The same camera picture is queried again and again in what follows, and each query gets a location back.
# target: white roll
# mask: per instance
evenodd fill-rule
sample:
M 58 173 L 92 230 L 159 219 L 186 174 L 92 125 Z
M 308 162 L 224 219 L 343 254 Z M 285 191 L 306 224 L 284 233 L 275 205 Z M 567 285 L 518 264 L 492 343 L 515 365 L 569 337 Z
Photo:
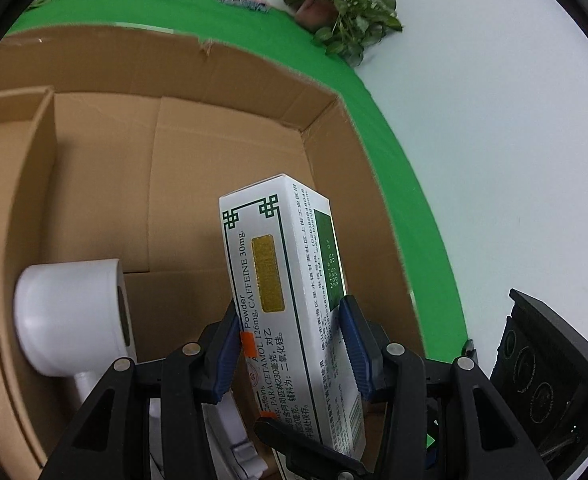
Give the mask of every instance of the white roll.
M 118 260 L 28 267 L 16 285 L 14 323 L 28 361 L 46 376 L 100 377 L 119 357 L 136 361 Z

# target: green backdrop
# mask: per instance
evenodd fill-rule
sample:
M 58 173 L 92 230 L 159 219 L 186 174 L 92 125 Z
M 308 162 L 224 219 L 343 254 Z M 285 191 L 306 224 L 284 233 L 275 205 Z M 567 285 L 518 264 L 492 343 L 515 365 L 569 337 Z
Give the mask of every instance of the green backdrop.
M 427 357 L 450 362 L 460 354 L 467 335 L 456 282 L 409 161 L 356 73 L 340 59 L 325 56 L 285 12 L 251 12 L 216 0 L 51 0 L 24 13 L 10 34 L 60 23 L 159 27 L 223 41 L 282 63 L 339 93 L 385 197 Z

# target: orange tab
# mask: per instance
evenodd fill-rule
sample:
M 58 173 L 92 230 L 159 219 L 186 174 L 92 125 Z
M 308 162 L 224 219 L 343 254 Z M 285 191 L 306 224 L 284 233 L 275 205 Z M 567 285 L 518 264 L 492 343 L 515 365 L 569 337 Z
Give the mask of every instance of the orange tab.
M 241 332 L 241 343 L 243 345 L 243 353 L 245 354 L 245 357 L 258 357 L 256 341 L 254 341 L 253 333 Z

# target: blue gripper pad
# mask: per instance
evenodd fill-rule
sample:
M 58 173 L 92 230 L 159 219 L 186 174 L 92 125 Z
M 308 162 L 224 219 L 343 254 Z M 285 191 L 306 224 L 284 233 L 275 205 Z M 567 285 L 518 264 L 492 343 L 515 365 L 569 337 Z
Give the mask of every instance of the blue gripper pad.
M 363 399 L 371 400 L 375 390 L 372 378 L 372 362 L 365 349 L 365 342 L 361 337 L 358 323 L 354 316 L 355 313 L 352 312 L 352 305 L 350 304 L 352 301 L 349 300 L 350 297 L 346 296 L 340 303 L 339 320 L 341 332 L 343 332 L 343 339 L 347 347 L 351 370 L 354 372 L 354 378 L 356 379 L 356 386 Z
M 216 360 L 216 380 L 212 387 L 213 399 L 219 402 L 229 391 L 234 378 L 234 371 L 238 362 L 238 356 L 241 353 L 240 323 L 235 310 L 232 310 L 233 319 L 228 319 L 230 313 L 225 314 L 219 330 L 225 330 L 222 341 L 220 341 L 220 351 Z

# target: gold label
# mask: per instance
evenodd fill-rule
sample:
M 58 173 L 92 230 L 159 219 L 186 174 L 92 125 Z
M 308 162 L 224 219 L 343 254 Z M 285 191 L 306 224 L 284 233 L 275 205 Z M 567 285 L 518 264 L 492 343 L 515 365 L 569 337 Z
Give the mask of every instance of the gold label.
M 263 312 L 283 312 L 283 290 L 280 286 L 279 264 L 272 235 L 251 239 L 251 252 L 258 281 L 258 294 Z

